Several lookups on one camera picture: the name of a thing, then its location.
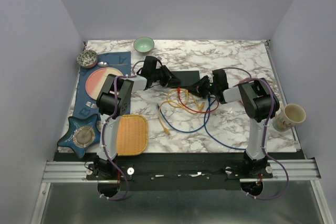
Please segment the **black network switch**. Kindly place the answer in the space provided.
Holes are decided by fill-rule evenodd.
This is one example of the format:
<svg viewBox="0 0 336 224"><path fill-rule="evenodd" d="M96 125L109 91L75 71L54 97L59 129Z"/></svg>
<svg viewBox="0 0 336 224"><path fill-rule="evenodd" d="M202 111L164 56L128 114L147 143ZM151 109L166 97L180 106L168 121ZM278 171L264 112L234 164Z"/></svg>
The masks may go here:
<svg viewBox="0 0 336 224"><path fill-rule="evenodd" d="M190 71L172 71L172 74L177 77L181 82L169 84L169 88L185 88L187 86L191 86L194 83L200 81L200 73L198 70L190 70Z"/></svg>

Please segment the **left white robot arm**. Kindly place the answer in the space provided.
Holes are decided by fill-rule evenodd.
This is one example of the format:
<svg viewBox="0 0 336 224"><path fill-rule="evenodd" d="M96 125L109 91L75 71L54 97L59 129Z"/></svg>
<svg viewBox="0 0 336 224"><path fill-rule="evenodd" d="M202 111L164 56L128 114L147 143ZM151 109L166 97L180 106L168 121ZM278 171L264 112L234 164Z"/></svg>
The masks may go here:
<svg viewBox="0 0 336 224"><path fill-rule="evenodd" d="M136 73L107 76L96 102L102 122L97 153L100 159L112 161L117 156L118 128L130 105L132 92L147 90L155 82L170 88L179 85L181 80L154 56L147 56L143 67Z"/></svg>

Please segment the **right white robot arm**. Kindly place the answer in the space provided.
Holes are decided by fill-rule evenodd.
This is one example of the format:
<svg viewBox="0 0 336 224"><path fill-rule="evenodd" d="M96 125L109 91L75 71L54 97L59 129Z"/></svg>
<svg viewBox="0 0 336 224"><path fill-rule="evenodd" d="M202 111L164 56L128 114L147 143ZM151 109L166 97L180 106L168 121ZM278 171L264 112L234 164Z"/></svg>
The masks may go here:
<svg viewBox="0 0 336 224"><path fill-rule="evenodd" d="M257 161L267 156L268 124L280 107L279 100L266 79L248 78L230 88L225 70L217 69L213 71L212 82L205 76L186 89L202 98L213 95L220 104L242 102L250 119L250 128L245 150L249 160L242 163L241 171L249 178L259 174L261 168Z"/></svg>

